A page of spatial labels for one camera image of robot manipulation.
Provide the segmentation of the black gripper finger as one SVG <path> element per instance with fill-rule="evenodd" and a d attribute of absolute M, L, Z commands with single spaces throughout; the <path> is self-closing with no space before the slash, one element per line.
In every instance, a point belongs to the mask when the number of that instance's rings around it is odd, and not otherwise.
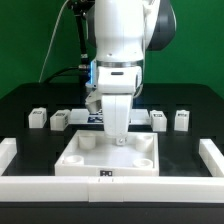
<path fill-rule="evenodd" d="M 126 135 L 120 135 L 116 138 L 116 144 L 118 146 L 124 146 L 127 142 L 127 136 Z"/>

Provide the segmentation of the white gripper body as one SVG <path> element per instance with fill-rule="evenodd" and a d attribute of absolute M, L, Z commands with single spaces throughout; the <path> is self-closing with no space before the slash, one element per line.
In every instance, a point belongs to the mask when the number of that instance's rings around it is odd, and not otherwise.
<path fill-rule="evenodd" d="M 127 136 L 133 97 L 142 81 L 140 66 L 98 67 L 98 91 L 101 94 L 104 131 L 108 137 Z"/>

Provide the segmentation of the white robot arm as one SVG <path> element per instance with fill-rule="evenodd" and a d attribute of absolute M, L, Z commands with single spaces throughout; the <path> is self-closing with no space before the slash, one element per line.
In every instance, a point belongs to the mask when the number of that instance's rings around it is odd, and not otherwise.
<path fill-rule="evenodd" d="M 95 0 L 87 27 L 96 56 L 86 106 L 103 113 L 105 135 L 123 145 L 133 99 L 143 87 L 145 52 L 161 50 L 174 38 L 174 10 L 170 0 Z"/>

